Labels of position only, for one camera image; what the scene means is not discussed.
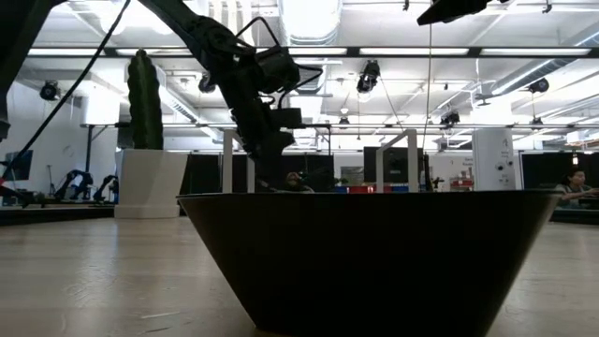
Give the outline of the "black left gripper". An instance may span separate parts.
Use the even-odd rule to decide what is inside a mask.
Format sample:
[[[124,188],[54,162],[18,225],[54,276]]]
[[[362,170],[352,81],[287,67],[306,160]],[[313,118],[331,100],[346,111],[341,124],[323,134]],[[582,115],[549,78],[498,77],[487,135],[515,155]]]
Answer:
[[[296,142],[292,130],[302,126],[302,119],[299,108],[284,108],[271,114],[275,130],[268,121],[270,109],[259,93],[264,82],[260,62],[273,56],[276,48],[257,52],[225,45],[216,52],[216,83],[238,127],[243,147],[249,155],[260,155],[256,160],[256,180],[262,187],[270,188],[272,178],[274,186],[282,189],[286,176],[283,151]]]

